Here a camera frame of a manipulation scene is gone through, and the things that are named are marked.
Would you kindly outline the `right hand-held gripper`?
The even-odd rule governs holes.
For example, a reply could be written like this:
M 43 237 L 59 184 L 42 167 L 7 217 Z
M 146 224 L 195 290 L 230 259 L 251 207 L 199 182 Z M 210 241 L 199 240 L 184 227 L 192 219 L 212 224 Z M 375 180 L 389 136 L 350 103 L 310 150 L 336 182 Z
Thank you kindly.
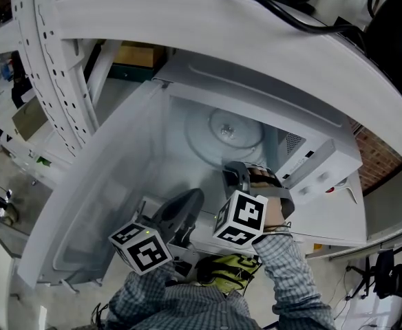
M 294 212 L 294 203 L 285 188 L 251 188 L 248 169 L 244 162 L 232 161 L 222 167 L 222 180 L 227 201 L 219 210 L 213 237 L 233 245 L 249 245 L 263 234 L 270 234 L 280 225 L 265 227 L 270 199 L 280 203 L 283 218 Z

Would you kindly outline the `person's right hand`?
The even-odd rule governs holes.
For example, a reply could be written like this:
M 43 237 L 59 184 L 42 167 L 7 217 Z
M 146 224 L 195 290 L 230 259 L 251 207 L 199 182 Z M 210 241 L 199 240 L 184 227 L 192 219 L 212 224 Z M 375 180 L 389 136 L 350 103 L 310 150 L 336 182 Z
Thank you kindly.
M 270 171 L 259 168 L 248 168 L 248 174 L 252 188 L 280 188 L 282 186 L 276 176 Z

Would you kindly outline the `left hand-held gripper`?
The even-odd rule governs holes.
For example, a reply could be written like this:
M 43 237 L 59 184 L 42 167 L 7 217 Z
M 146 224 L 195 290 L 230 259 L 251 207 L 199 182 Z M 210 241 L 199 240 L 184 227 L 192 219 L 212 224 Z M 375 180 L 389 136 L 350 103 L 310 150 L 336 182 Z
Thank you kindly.
M 188 276 L 196 264 L 196 251 L 190 244 L 190 235 L 203 204 L 201 189 L 186 190 L 164 203 L 152 219 L 133 219 L 111 233 L 109 242 L 121 259 L 139 275 L 173 262 L 177 275 Z

